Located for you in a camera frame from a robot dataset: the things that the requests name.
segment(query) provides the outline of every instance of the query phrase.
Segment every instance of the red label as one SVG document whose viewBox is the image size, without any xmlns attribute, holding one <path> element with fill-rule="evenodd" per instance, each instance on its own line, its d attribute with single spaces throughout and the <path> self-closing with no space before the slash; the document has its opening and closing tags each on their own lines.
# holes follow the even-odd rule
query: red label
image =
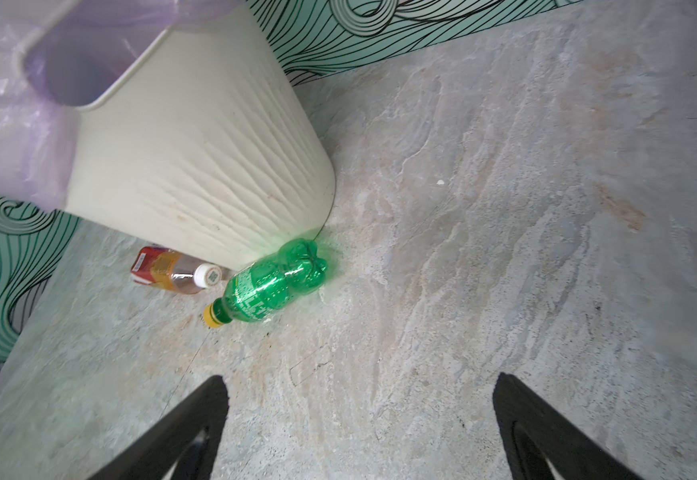
<svg viewBox="0 0 697 480">
<path fill-rule="evenodd" d="M 151 265 L 153 265 L 154 260 L 164 252 L 167 252 L 167 248 L 162 248 L 160 246 L 144 246 L 140 249 L 138 258 L 130 269 L 132 279 L 137 283 L 155 283 L 156 281 L 151 274 Z"/>
</svg>

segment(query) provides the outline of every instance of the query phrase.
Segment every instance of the bottle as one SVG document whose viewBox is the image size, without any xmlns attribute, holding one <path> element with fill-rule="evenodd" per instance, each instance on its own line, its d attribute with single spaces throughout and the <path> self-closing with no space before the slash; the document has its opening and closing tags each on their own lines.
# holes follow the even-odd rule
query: bottle
<svg viewBox="0 0 697 480">
<path fill-rule="evenodd" d="M 161 246 L 140 249 L 130 273 L 137 283 L 189 295 L 217 285 L 223 278 L 218 265 Z"/>
<path fill-rule="evenodd" d="M 284 244 L 279 252 L 263 257 L 236 274 L 226 291 L 204 310 L 202 316 L 212 328 L 233 319 L 263 320 L 296 297 L 311 293 L 324 283 L 327 262 L 316 256 L 316 244 L 298 238 Z"/>
</svg>

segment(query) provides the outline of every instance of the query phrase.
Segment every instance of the bottle cap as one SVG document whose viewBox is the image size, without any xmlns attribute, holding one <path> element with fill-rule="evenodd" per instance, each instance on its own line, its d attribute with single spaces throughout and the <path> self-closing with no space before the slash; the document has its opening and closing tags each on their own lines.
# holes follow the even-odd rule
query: bottle cap
<svg viewBox="0 0 697 480">
<path fill-rule="evenodd" d="M 222 305 L 219 305 L 220 311 L 213 308 L 216 302 L 222 303 L 222 300 L 218 299 L 215 302 L 210 303 L 202 313 L 202 318 L 204 319 L 205 323 L 214 329 L 231 322 L 231 318 L 226 314 L 225 310 L 223 310 Z"/>
<path fill-rule="evenodd" d="M 216 264 L 201 264 L 194 270 L 194 283 L 200 288 L 209 288 L 218 284 L 223 272 Z"/>
</svg>

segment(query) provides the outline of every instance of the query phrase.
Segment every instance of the green bottle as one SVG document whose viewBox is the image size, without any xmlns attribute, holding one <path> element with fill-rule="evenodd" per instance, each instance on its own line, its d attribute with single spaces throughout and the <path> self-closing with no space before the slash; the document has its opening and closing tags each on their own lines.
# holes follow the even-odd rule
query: green bottle
<svg viewBox="0 0 697 480">
<path fill-rule="evenodd" d="M 216 328 L 233 319 L 258 322 L 297 296 L 324 283 L 327 262 L 316 256 L 316 244 L 297 238 L 279 252 L 265 256 L 228 281 L 226 292 L 204 310 L 207 325 Z"/>
</svg>

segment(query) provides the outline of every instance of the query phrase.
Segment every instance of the white trash can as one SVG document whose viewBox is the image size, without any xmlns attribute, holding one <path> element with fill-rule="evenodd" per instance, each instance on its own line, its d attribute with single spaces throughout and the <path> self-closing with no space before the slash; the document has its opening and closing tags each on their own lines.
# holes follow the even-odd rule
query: white trash can
<svg viewBox="0 0 697 480">
<path fill-rule="evenodd" d="M 239 270 L 332 207 L 332 164 L 246 5 L 163 32 L 80 110 L 74 215 Z"/>
</svg>

